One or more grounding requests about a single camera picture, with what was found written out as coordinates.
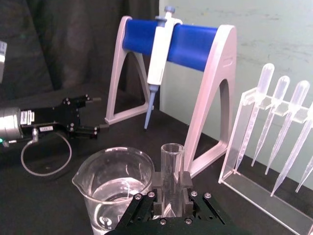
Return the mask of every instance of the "transfer pipette rack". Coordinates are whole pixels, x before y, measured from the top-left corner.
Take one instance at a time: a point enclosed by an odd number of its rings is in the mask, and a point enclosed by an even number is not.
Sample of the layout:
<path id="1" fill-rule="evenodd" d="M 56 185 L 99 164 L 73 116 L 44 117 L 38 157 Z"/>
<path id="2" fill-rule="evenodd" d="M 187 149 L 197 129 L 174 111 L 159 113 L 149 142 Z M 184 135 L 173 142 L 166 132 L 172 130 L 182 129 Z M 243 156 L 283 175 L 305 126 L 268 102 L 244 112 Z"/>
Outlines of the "transfer pipette rack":
<path id="1" fill-rule="evenodd" d="M 239 155 L 239 149 L 243 143 L 243 138 L 247 129 L 251 112 L 259 96 L 256 88 L 242 94 L 237 111 L 234 127 L 230 137 L 230 142 L 226 152 L 224 164 L 221 170 L 219 183 L 223 183 L 247 201 L 254 204 L 260 210 L 272 217 L 274 220 L 285 226 L 297 235 L 313 234 L 313 219 L 291 206 L 276 195 L 270 196 L 271 192 L 258 185 L 253 180 L 244 176 L 239 171 L 235 171 L 235 164 Z M 272 96 L 266 95 L 259 105 L 260 111 L 268 111 L 272 106 Z M 282 101 L 275 111 L 276 116 L 285 117 L 288 113 L 289 102 Z M 297 122 L 303 127 L 308 118 L 308 108 L 300 107 L 292 122 Z"/>

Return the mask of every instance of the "micropipette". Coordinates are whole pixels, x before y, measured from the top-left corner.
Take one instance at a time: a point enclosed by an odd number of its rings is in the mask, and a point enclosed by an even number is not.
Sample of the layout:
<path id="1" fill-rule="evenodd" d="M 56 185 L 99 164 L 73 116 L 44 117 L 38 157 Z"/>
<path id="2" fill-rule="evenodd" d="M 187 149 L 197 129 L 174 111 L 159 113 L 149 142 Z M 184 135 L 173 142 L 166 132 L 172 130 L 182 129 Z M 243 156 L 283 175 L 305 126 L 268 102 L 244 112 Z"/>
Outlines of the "micropipette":
<path id="1" fill-rule="evenodd" d="M 181 20 L 172 18 L 172 14 L 175 12 L 175 8 L 171 6 L 166 6 L 165 12 L 166 13 L 164 18 L 160 16 L 156 17 L 158 23 L 153 41 L 153 48 L 151 53 L 147 80 L 150 90 L 150 99 L 144 126 L 145 130 L 147 129 L 149 124 L 152 106 L 156 93 L 162 83 L 163 72 L 171 44 L 174 26 L 176 24 L 182 24 Z"/>

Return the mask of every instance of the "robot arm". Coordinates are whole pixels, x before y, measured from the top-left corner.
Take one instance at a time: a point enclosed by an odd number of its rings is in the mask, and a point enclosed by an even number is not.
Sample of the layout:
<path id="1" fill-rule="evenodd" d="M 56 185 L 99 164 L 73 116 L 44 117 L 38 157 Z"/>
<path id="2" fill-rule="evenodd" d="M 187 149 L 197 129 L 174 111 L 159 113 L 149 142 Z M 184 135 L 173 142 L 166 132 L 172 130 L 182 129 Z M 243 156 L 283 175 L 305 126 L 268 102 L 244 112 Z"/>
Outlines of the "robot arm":
<path id="1" fill-rule="evenodd" d="M 38 136 L 52 131 L 63 131 L 70 138 L 96 139 L 100 129 L 108 125 L 82 126 L 79 109 L 86 103 L 98 101 L 88 95 L 65 98 L 59 106 L 20 110 L 19 108 L 0 109 L 0 142 L 5 147 L 10 143 L 33 139 L 33 130 Z"/>

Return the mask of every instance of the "cable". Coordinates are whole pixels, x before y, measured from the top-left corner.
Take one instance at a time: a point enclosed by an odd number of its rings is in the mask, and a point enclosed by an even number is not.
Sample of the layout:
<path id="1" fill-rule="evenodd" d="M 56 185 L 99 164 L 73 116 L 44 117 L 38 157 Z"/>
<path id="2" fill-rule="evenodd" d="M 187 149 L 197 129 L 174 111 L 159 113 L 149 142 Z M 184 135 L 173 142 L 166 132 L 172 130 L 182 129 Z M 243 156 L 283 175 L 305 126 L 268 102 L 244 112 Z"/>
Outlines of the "cable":
<path id="1" fill-rule="evenodd" d="M 62 136 L 61 134 L 59 134 L 59 133 L 57 133 L 57 132 L 56 132 L 55 134 L 57 134 L 58 136 L 60 136 L 60 137 L 67 143 L 67 145 L 68 145 L 68 148 L 69 148 L 69 157 L 68 157 L 67 162 L 66 162 L 63 166 L 61 166 L 59 169 L 57 169 L 57 170 L 55 170 L 55 171 L 53 171 L 53 172 L 50 172 L 50 173 L 46 173 L 46 174 L 40 174 L 40 173 L 36 173 L 36 172 L 30 170 L 30 169 L 26 166 L 26 164 L 25 164 L 25 162 L 24 162 L 24 153 L 25 153 L 25 150 L 26 150 L 30 145 L 32 145 L 32 144 L 34 143 L 34 141 L 31 140 L 31 141 L 29 141 L 29 142 L 24 146 L 24 148 L 23 148 L 23 150 L 22 150 L 22 152 L 21 152 L 21 162 L 22 162 L 22 166 L 24 167 L 24 169 L 25 169 L 28 173 L 30 173 L 30 174 L 32 174 L 32 175 L 35 175 L 35 176 L 46 177 L 46 176 L 50 176 L 50 175 L 54 175 L 54 174 L 58 173 L 59 171 L 63 170 L 63 169 L 68 165 L 69 161 L 70 161 L 71 158 L 72 158 L 72 147 L 70 146 L 68 140 L 67 140 L 64 136 Z"/>

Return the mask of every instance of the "screw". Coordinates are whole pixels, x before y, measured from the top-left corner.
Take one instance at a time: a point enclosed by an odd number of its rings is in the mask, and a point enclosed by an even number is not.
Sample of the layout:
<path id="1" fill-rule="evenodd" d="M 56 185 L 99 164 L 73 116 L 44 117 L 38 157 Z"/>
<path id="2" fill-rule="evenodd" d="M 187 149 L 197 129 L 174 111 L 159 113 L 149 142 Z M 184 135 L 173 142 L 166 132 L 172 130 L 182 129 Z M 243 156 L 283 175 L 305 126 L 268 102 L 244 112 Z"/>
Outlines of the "screw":
<path id="1" fill-rule="evenodd" d="M 192 219 L 191 218 L 185 218 L 185 223 L 186 224 L 192 224 Z"/>
<path id="2" fill-rule="evenodd" d="M 136 199 L 136 200 L 140 200 L 140 199 L 141 199 L 141 194 L 140 194 L 140 193 L 137 193 L 137 194 L 135 195 L 135 199 Z"/>
<path id="3" fill-rule="evenodd" d="M 211 196 L 210 193 L 206 192 L 206 193 L 204 194 L 204 197 L 205 197 L 206 199 L 209 199 L 209 198 L 211 198 L 212 196 Z"/>
<path id="4" fill-rule="evenodd" d="M 148 197 L 154 197 L 156 194 L 153 191 L 148 192 Z"/>
<path id="5" fill-rule="evenodd" d="M 166 219 L 160 219 L 160 224 L 165 225 L 166 224 Z"/>
<path id="6" fill-rule="evenodd" d="M 197 195 L 198 195 L 198 193 L 196 191 L 191 192 L 191 196 L 196 197 Z"/>

